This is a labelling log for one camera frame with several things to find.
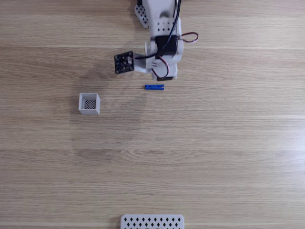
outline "perforated panel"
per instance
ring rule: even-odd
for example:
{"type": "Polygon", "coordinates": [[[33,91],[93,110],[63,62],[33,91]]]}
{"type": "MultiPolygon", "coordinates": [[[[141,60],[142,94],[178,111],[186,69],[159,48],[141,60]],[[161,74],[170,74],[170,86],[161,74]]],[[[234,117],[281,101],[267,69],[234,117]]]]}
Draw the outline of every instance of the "perforated panel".
{"type": "Polygon", "coordinates": [[[121,218],[121,229],[184,229],[182,215],[128,214],[121,218]]]}
{"type": "Polygon", "coordinates": [[[84,109],[94,110],[96,107],[96,100],[86,100],[84,109]]]}
{"type": "Polygon", "coordinates": [[[144,6],[136,5],[134,8],[135,15],[137,15],[139,21],[141,22],[144,28],[148,28],[149,23],[146,17],[146,12],[144,6]]]}

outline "red and black wires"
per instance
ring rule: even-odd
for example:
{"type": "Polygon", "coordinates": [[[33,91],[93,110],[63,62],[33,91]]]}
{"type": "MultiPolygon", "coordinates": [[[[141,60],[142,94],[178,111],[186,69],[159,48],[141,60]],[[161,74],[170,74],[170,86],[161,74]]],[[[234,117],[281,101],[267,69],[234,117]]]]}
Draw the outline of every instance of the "red and black wires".
{"type": "MultiPolygon", "coordinates": [[[[198,41],[198,39],[199,39],[199,34],[196,33],[196,32],[187,32],[187,33],[182,34],[182,35],[181,35],[181,38],[182,38],[182,40],[183,40],[185,43],[195,44],[195,43],[198,41]],[[184,36],[189,36],[189,35],[195,35],[196,38],[193,39],[193,40],[185,40],[185,39],[183,39],[184,36]]],[[[165,76],[163,76],[163,77],[160,77],[160,76],[156,73],[156,71],[155,71],[154,69],[152,69],[152,72],[157,76],[158,79],[163,79],[163,78],[165,78],[166,76],[168,76],[168,74],[169,74],[169,72],[170,72],[170,67],[169,67],[168,63],[165,61],[165,59],[163,59],[161,56],[158,56],[158,57],[159,57],[160,60],[166,65],[167,74],[166,74],[165,76]]]]}

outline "black cable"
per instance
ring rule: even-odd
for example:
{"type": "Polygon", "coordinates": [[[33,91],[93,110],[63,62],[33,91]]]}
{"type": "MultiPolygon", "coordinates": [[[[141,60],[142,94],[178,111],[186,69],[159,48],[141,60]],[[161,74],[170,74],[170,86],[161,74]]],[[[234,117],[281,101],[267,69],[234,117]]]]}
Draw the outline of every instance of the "black cable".
{"type": "Polygon", "coordinates": [[[172,27],[172,30],[170,32],[170,35],[168,36],[168,39],[167,39],[167,42],[165,43],[165,45],[161,48],[160,51],[157,51],[156,53],[153,53],[153,54],[150,54],[148,56],[139,56],[139,57],[136,57],[135,59],[136,60],[143,60],[143,59],[148,59],[148,58],[151,58],[151,57],[154,57],[160,53],[162,53],[162,51],[166,48],[166,46],[168,45],[168,43],[171,41],[171,38],[172,38],[172,35],[173,35],[173,31],[175,30],[176,26],[177,26],[177,22],[178,22],[178,19],[179,19],[179,15],[180,15],[180,8],[181,8],[181,2],[182,0],[178,0],[178,7],[177,7],[177,15],[176,15],[176,18],[175,18],[175,21],[173,23],[173,27],[172,27]]]}
{"type": "Polygon", "coordinates": [[[173,18],[175,17],[176,8],[177,8],[177,0],[175,0],[175,9],[174,9],[174,11],[173,11],[173,18]]]}

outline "white perforated container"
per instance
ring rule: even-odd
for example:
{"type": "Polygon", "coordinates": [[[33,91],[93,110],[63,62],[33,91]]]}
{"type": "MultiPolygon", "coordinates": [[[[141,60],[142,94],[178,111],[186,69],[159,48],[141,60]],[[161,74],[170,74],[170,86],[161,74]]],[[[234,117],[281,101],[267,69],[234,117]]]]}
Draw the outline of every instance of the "white perforated container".
{"type": "Polygon", "coordinates": [[[184,229],[182,215],[126,214],[121,217],[121,229],[184,229]]]}
{"type": "Polygon", "coordinates": [[[99,115],[101,99],[97,93],[80,93],[78,109],[83,115],[99,115]]]}

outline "white plastic bracket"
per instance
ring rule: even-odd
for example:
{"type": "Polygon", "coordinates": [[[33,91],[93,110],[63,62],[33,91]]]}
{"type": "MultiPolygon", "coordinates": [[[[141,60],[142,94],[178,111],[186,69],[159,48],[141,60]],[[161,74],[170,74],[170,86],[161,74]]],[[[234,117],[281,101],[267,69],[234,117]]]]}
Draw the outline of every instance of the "white plastic bracket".
{"type": "Polygon", "coordinates": [[[134,7],[134,12],[135,12],[135,15],[137,15],[137,17],[138,17],[139,21],[141,22],[142,26],[147,29],[149,27],[149,23],[148,23],[148,19],[147,19],[147,16],[146,16],[144,6],[136,5],[134,7]]]}

